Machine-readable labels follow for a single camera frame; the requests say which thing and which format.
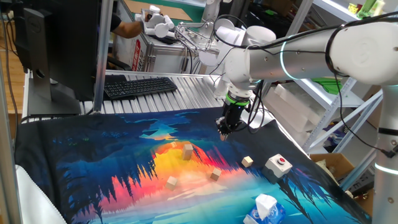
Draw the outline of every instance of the sunset painting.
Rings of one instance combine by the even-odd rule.
[[[244,130],[221,141],[214,122],[220,110],[91,115],[28,124],[27,129],[40,129],[38,135],[45,136],[33,146],[20,146],[17,164],[67,223],[242,223],[259,194],[275,197],[285,208],[282,223],[371,223],[275,121],[256,134]],[[45,145],[43,152],[35,148],[38,144]],[[193,146],[188,161],[182,159],[186,144]],[[23,153],[34,151],[51,159],[37,156],[37,166],[28,167]],[[271,184],[261,170],[275,154],[293,168]],[[241,164],[246,156],[254,161],[248,168]],[[214,168],[221,170],[217,181],[210,179]],[[174,190],[165,187],[170,176],[178,180]]]

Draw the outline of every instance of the red button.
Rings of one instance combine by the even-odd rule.
[[[278,163],[279,163],[280,165],[284,165],[285,162],[286,162],[286,160],[285,160],[284,158],[279,158],[279,159],[278,159]]]

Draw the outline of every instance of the tissue box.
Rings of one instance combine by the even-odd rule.
[[[257,205],[246,215],[243,220],[244,224],[280,224],[286,216],[285,208],[280,204],[276,205],[270,210],[269,215],[262,221],[257,211]]]

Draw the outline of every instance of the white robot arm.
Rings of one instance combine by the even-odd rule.
[[[376,21],[297,34],[269,43],[261,40],[265,32],[268,31],[249,27],[244,42],[251,44],[232,49],[225,58],[224,72],[231,83],[222,117],[216,120],[220,134],[227,136],[237,130],[242,123],[241,113],[259,80],[274,82],[339,73],[359,82],[381,85],[384,102],[377,148],[382,150],[376,157],[373,223],[395,223],[398,220],[398,25]]]
[[[144,32],[147,35],[156,35],[159,38],[175,37],[174,32],[169,31],[174,28],[174,23],[168,15],[161,14],[160,9],[156,6],[141,9],[141,14],[136,14],[135,20],[144,23]]]

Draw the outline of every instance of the person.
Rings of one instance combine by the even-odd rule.
[[[112,13],[111,32],[126,39],[137,37],[144,31],[143,22],[123,22],[119,16]]]

